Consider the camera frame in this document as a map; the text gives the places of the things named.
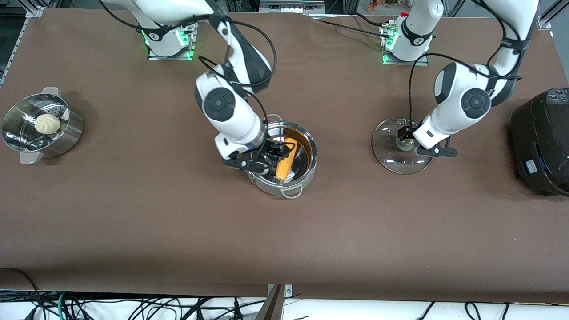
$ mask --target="sticker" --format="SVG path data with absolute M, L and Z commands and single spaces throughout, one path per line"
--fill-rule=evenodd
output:
M 61 119 L 69 120 L 69 108 L 65 109 L 65 112 L 61 115 Z
M 537 167 L 535 166 L 535 161 L 533 159 L 526 161 L 526 170 L 530 175 L 537 172 Z

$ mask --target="stainless steel pot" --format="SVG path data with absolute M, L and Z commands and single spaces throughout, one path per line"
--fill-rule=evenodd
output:
M 270 122 L 267 132 L 271 138 L 276 140 L 284 141 L 285 138 L 293 138 L 299 142 L 291 172 L 284 183 L 275 178 L 275 168 L 272 168 L 266 175 L 247 172 L 249 179 L 268 194 L 289 199 L 298 198 L 316 173 L 318 162 L 316 142 L 303 127 L 289 121 Z
M 35 129 L 36 119 L 51 114 L 61 123 L 53 134 L 42 134 Z M 43 89 L 16 103 L 2 123 L 2 138 L 8 147 L 20 152 L 20 162 L 37 163 L 42 158 L 53 158 L 65 153 L 79 140 L 83 132 L 83 117 L 61 98 L 55 87 Z

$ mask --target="black wire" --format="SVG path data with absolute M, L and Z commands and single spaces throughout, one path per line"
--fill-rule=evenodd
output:
M 231 309 L 231 310 L 228 310 L 228 311 L 222 313 L 221 315 L 219 315 L 217 318 L 214 318 L 213 320 L 219 320 L 219 319 L 223 318 L 223 316 L 225 316 L 226 314 L 231 313 L 231 312 L 234 312 L 234 311 L 237 310 L 237 309 L 241 309 L 241 308 L 243 308 L 243 307 L 248 307 L 248 306 L 256 305 L 256 304 L 259 304 L 259 303 L 263 303 L 264 301 L 265 301 L 265 300 L 245 303 L 245 304 L 243 304 L 243 305 L 241 305 L 241 306 L 239 306 L 239 307 L 235 307 L 235 308 L 233 308 L 233 309 Z
M 356 15 L 356 16 L 362 18 L 363 20 L 365 20 L 367 23 L 371 24 L 372 26 L 376 26 L 376 27 L 382 26 L 382 23 L 373 22 L 361 13 L 352 12 L 352 13 L 349 13 L 349 15 Z
M 170 308 L 170 307 L 166 307 L 166 306 L 153 306 L 153 307 L 151 307 L 151 308 L 148 310 L 148 313 L 149 313 L 150 315 L 148 316 L 148 318 L 146 318 L 146 320 L 152 319 L 152 317 L 153 317 L 158 311 L 160 311 L 160 310 L 162 310 L 162 309 L 172 310 L 172 311 L 174 311 L 174 315 L 175 315 L 175 316 L 174 316 L 174 319 L 175 319 L 176 317 L 178 317 L 178 313 L 176 312 L 176 310 L 175 310 L 174 308 Z
M 205 297 L 197 300 L 197 303 L 193 305 L 191 308 L 189 308 L 188 312 L 186 312 L 185 315 L 183 315 L 180 318 L 180 320 L 187 320 L 194 312 L 196 312 L 197 308 L 199 308 L 201 305 L 208 302 L 209 300 L 211 300 L 211 297 Z
M 259 104 L 259 106 L 261 107 L 261 110 L 263 111 L 263 116 L 265 117 L 265 118 L 263 119 L 263 123 L 264 123 L 265 125 L 269 124 L 269 118 L 267 117 L 267 111 L 265 110 L 265 107 L 263 106 L 263 104 L 261 103 L 261 101 L 259 100 L 259 98 L 257 98 L 257 96 L 256 96 L 254 93 L 252 93 L 252 92 L 247 91 L 247 94 L 248 94 L 249 96 L 253 97 L 253 99 L 255 99 L 255 101 L 256 101 L 256 102 Z
M 472 314 L 470 313 L 470 310 L 468 310 L 468 306 L 473 306 L 474 307 L 474 311 L 476 312 L 476 319 L 472 316 Z M 506 315 L 508 314 L 508 309 L 510 308 L 510 304 L 508 302 L 506 302 L 506 308 L 504 308 L 504 312 L 502 313 L 502 320 L 506 319 Z M 467 316 L 470 317 L 470 319 L 472 320 L 481 320 L 480 318 L 480 312 L 478 311 L 478 307 L 476 306 L 476 304 L 474 302 L 467 302 L 464 304 L 464 310 L 466 311 Z
M 124 24 L 125 26 L 129 26 L 131 28 L 133 28 L 136 31 L 140 31 L 142 30 L 142 28 L 140 26 L 135 26 L 134 24 L 128 23 L 127 21 L 124 21 L 123 19 L 117 17 L 116 15 L 114 15 L 114 13 L 112 13 L 109 8 L 107 8 L 107 6 L 103 3 L 102 0 L 98 0 L 99 4 L 101 5 L 101 7 L 103 7 L 103 9 L 105 9 L 105 11 L 107 11 L 108 14 L 110 14 L 111 17 L 113 17 L 116 21 L 119 21 L 120 23 Z
M 474 307 L 474 311 L 476 311 L 476 316 L 478 317 L 478 319 L 475 319 L 472 314 L 470 314 L 470 310 L 468 310 L 468 306 L 472 305 Z M 466 311 L 467 316 L 470 317 L 470 319 L 472 320 L 481 320 L 480 318 L 480 312 L 478 312 L 478 307 L 474 304 L 474 302 L 467 302 L 464 304 L 464 310 Z
M 131 319 L 134 320 L 134 319 L 136 319 L 136 318 L 138 317 L 138 315 L 140 315 L 140 314 L 142 314 L 142 318 L 144 319 L 144 309 L 146 309 L 146 308 L 148 308 L 148 307 L 151 306 L 151 304 L 150 304 L 149 302 L 150 302 L 152 299 L 153 299 L 153 298 L 141 299 L 141 300 L 140 300 L 141 305 L 137 306 L 137 308 L 134 309 L 134 311 L 130 314 L 128 320 L 131 320 Z
M 32 278 L 30 278 L 30 276 L 28 276 L 27 273 L 25 273 L 24 271 L 20 270 L 20 269 L 15 269 L 15 268 L 0 268 L 2 270 L 6 270 L 6 271 L 12 271 L 12 272 L 16 272 L 21 274 L 22 276 L 24 276 L 26 278 L 26 280 L 32 285 L 32 288 L 34 288 L 35 294 L 36 296 L 38 296 L 38 302 L 40 307 L 42 308 L 43 311 L 43 318 L 44 320 L 47 320 L 47 315 L 46 315 L 46 307 L 43 305 L 43 300 L 39 295 L 39 288 L 38 286 L 35 284 L 35 282 L 32 280 Z
M 486 9 L 488 12 L 490 12 L 498 21 L 500 21 L 501 23 L 505 23 L 506 25 L 508 25 L 508 27 L 510 27 L 510 29 L 512 29 L 512 31 L 514 32 L 514 34 L 516 35 L 517 40 L 521 40 L 522 38 L 519 36 L 519 32 L 516 30 L 516 28 L 514 28 L 514 26 L 512 26 L 511 23 L 509 23 L 507 20 L 504 20 L 501 17 L 498 17 L 498 15 L 492 10 L 490 9 L 485 3 L 481 3 L 477 0 L 471 0 L 472 2 L 474 2 L 475 4 L 481 6 L 482 8 Z
M 422 315 L 419 319 L 417 319 L 417 320 L 424 320 L 425 317 L 427 317 L 428 312 L 431 311 L 431 308 L 432 308 L 432 306 L 434 306 L 434 305 L 435 305 L 435 301 L 432 301 L 431 304 L 429 304 L 429 306 L 428 306 L 428 307 L 425 309 L 425 311 L 423 312 L 423 315 Z
M 326 23 L 326 24 L 331 24 L 331 25 L 336 26 L 336 27 L 342 27 L 342 28 L 346 28 L 346 29 L 350 29 L 350 30 L 354 30 L 354 31 L 358 31 L 358 32 L 363 32 L 364 34 L 371 34 L 371 35 L 377 35 L 377 36 L 382 37 L 382 38 L 389 38 L 389 36 L 388 36 L 388 35 L 385 35 L 385 34 L 379 34 L 379 33 L 376 33 L 376 32 L 365 31 L 365 30 L 362 30 L 362 29 L 352 28 L 352 27 L 345 26 L 345 25 L 343 25 L 343 24 L 338 24 L 338 23 L 323 21 L 323 20 L 320 20 L 320 19 L 319 19 L 318 21 L 320 21 L 320 22 L 322 22 L 322 23 Z
M 150 309 L 149 309 L 149 316 L 148 316 L 148 318 L 146 318 L 146 320 L 152 318 L 161 308 L 166 308 L 166 309 L 171 309 L 171 310 L 173 310 L 172 308 L 167 307 L 167 305 L 168 305 L 168 303 L 170 303 L 170 302 L 172 302 L 172 301 L 174 301 L 174 300 L 176 300 L 176 298 L 172 298 L 172 299 L 166 301 L 165 303 L 161 303 L 159 306 L 154 306 L 154 307 L 150 308 Z M 152 309 L 156 309 L 156 311 L 154 311 L 154 313 L 152 313 L 152 314 L 150 315 L 150 310 L 152 310 Z
M 79 303 L 79 300 L 74 299 L 75 303 L 77 304 L 77 307 L 79 307 L 79 311 L 81 311 L 81 313 L 83 313 L 83 318 L 84 319 L 93 319 L 93 317 L 91 317 L 85 310 L 83 310 L 83 306 Z

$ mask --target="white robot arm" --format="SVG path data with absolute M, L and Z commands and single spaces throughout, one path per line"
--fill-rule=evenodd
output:
M 130 10 L 144 28 L 142 31 L 147 37 L 152 38 L 151 34 L 155 33 L 156 27 L 162 32 L 170 29 L 150 43 L 155 52 L 156 48 L 169 51 L 167 54 L 179 49 L 170 43 L 170 32 L 177 32 L 170 26 L 206 19 L 233 50 L 231 56 L 226 56 L 220 64 L 199 76 L 195 88 L 198 106 L 220 132 L 214 141 L 224 164 L 235 169 L 266 174 L 269 165 L 276 165 L 288 155 L 290 148 L 283 142 L 271 140 L 266 136 L 261 119 L 246 100 L 251 94 L 268 87 L 273 75 L 270 64 L 245 39 L 227 13 L 221 10 L 214 0 L 105 2 L 115 3 Z
M 443 13 L 441 0 L 415 0 L 409 15 L 395 20 L 397 33 L 387 50 L 397 59 L 417 60 L 428 50 L 432 33 Z
M 423 0 L 432 4 L 439 0 Z M 417 128 L 413 137 L 421 144 L 418 152 L 439 156 L 439 143 L 484 118 L 490 108 L 508 99 L 519 80 L 517 72 L 535 26 L 538 0 L 477 0 L 500 21 L 503 37 L 497 60 L 492 66 L 483 64 L 447 65 L 435 80 L 435 98 L 439 104 Z M 431 6 L 415 6 L 414 10 L 432 11 Z M 422 13 L 414 17 L 430 16 Z M 432 32 L 429 23 L 426 31 Z

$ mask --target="brown tabletop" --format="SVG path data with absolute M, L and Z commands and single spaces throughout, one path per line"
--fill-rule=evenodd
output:
M 303 297 L 567 301 L 569 202 L 516 181 L 506 131 L 516 107 L 567 85 L 548 31 L 535 33 L 514 96 L 453 136 L 459 156 L 404 177 L 380 166 L 370 138 L 408 113 L 410 67 L 382 65 L 372 35 L 303 15 L 234 17 L 277 47 L 259 95 L 267 111 L 318 144 L 304 194 L 267 195 L 222 165 L 193 98 L 197 59 L 148 61 L 141 36 L 104 11 L 47 9 L 24 33 L 0 113 L 57 86 L 85 128 L 70 152 L 38 165 L 0 146 L 1 266 L 44 290 L 262 296 L 287 283 Z M 271 61 L 265 40 L 240 29 Z M 494 20 L 473 18 L 442 19 L 436 33 L 431 52 L 471 63 L 485 63 L 501 36 Z M 225 54 L 206 24 L 196 54 Z M 436 107 L 447 63 L 417 69 L 417 119 Z M 26 285 L 0 273 L 2 288 Z

